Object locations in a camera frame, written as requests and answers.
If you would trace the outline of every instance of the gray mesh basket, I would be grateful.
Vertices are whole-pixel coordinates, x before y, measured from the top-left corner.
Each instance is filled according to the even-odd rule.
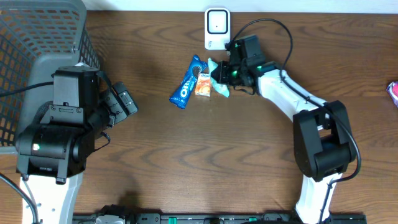
[[[52,81],[58,67],[100,67],[85,29],[81,0],[0,0],[0,91]],[[52,100],[52,86],[0,98],[0,140],[14,145],[35,111]]]

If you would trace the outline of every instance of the green led light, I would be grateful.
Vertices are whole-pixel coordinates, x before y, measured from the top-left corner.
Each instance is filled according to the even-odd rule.
[[[40,146],[39,146],[39,144],[33,144],[33,147],[32,147],[32,149],[34,150],[34,151],[37,151],[37,150],[39,150],[40,149]]]
[[[170,217],[169,218],[169,224],[177,224],[177,218]]]

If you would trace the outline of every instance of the oreo package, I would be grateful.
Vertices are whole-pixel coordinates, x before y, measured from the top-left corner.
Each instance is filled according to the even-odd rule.
[[[181,82],[180,87],[175,91],[175,93],[170,97],[170,102],[175,104],[181,109],[185,109],[187,106],[189,97],[195,87],[198,80],[198,74],[207,68],[207,63],[202,62],[199,56],[194,55],[191,64],[185,73],[184,79]]]

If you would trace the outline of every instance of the wooden table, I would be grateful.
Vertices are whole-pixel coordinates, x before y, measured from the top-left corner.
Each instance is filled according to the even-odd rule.
[[[295,45],[290,76],[314,95],[346,105],[363,166],[357,178],[337,185],[331,211],[395,223],[398,108],[385,89],[398,80],[398,16],[231,17],[233,33],[262,17],[285,23]],[[203,13],[89,12],[86,26],[103,68],[113,82],[124,82],[140,110],[110,130],[111,144],[88,158],[76,212],[112,203],[165,213],[262,213],[295,205],[302,174],[292,123],[275,105],[236,91],[229,98],[193,95],[185,110],[169,102],[193,54],[228,59],[224,51],[205,50]],[[257,34],[269,58],[285,59],[289,40],[279,26],[263,22],[244,33]],[[0,172],[18,181],[15,166],[15,157],[0,157]],[[5,184],[0,189],[0,222],[19,223],[21,198]]]

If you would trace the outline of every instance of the black cable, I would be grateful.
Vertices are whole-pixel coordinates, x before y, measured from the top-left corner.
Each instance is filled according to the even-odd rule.
[[[347,136],[349,137],[349,140],[353,143],[353,146],[355,148],[355,152],[356,152],[356,168],[355,171],[349,175],[348,177],[344,177],[344,178],[340,178],[340,179],[336,179],[336,180],[331,180],[330,183],[328,184],[328,190],[326,192],[326,197],[325,200],[323,201],[323,206],[321,209],[321,214],[320,214],[320,219],[319,219],[319,224],[322,223],[322,216],[323,216],[323,212],[326,208],[326,204],[328,202],[328,197],[330,195],[330,190],[333,188],[333,184],[338,183],[338,182],[343,182],[343,181],[347,181],[347,180],[351,180],[354,177],[356,177],[359,173],[359,171],[361,170],[361,154],[359,153],[359,148],[358,145],[353,137],[353,135],[351,134],[351,132],[348,130],[348,128],[344,125],[344,123],[339,119],[339,117],[335,116],[331,111],[329,111],[328,109],[326,109],[323,105],[318,104],[317,102],[311,100],[311,96],[305,96],[304,94],[302,94],[301,92],[299,92],[298,90],[296,90],[294,87],[292,87],[285,79],[286,77],[283,76],[282,71],[284,70],[287,61],[289,60],[290,56],[292,55],[292,51],[293,51],[293,37],[292,34],[290,33],[289,29],[285,26],[285,24],[281,23],[280,21],[276,20],[276,19],[256,19],[255,21],[251,21],[248,24],[246,24],[244,27],[242,27],[242,29],[234,36],[234,38],[227,44],[226,48],[227,50],[229,50],[229,48],[231,47],[231,43],[233,43],[235,41],[235,39],[239,36],[239,34],[242,33],[242,31],[250,26],[251,24],[254,24],[256,22],[261,22],[261,21],[271,21],[271,22],[275,22],[277,24],[279,24],[280,26],[282,26],[287,34],[289,35],[290,38],[290,49],[289,52],[286,56],[285,62],[283,63],[283,65],[281,66],[280,70],[279,70],[279,76],[280,76],[280,80],[285,83],[291,90],[293,90],[296,94],[298,94],[299,96],[301,96],[303,99],[307,100],[309,103],[319,107],[321,110],[323,110],[326,114],[328,114],[330,116],[331,119],[334,119],[335,122],[337,124],[339,124],[341,126],[341,128],[343,129],[343,131],[347,134]]]
[[[9,95],[13,95],[13,94],[16,94],[16,93],[22,93],[23,91],[26,91],[26,90],[31,90],[33,88],[46,86],[46,85],[53,85],[53,84],[54,84],[54,82],[38,83],[38,84],[35,84],[35,85],[31,85],[31,86],[27,86],[27,87],[24,87],[24,88],[20,88],[18,90],[8,91],[8,92],[5,92],[5,93],[0,93],[0,97],[9,96]]]
[[[234,90],[236,90],[236,91],[242,91],[242,92],[244,92],[244,93],[247,93],[247,94],[249,94],[249,95],[251,95],[251,96],[253,96],[254,94],[256,94],[256,89],[253,87],[252,88],[252,92],[249,92],[249,91],[247,91],[247,90],[245,90],[244,88],[242,88],[242,89],[237,89],[236,88],[236,86],[233,86],[234,87]]]
[[[32,211],[32,217],[33,217],[33,224],[38,224],[39,219],[38,219],[38,214],[37,214],[37,207],[35,203],[29,198],[28,195],[25,194],[12,180],[10,180],[8,177],[6,177],[4,174],[0,173],[0,179],[5,181],[6,184],[8,184],[12,189],[14,189],[29,205],[30,210]]]
[[[109,135],[106,134],[105,132],[101,132],[101,135],[104,136],[104,137],[108,140],[108,143],[106,143],[105,145],[103,145],[103,146],[101,146],[101,147],[99,147],[99,148],[97,148],[97,149],[94,149],[95,152],[98,151],[98,150],[100,150],[100,149],[102,149],[102,148],[104,148],[105,146],[107,146],[108,144],[111,143],[111,136],[109,136]]]

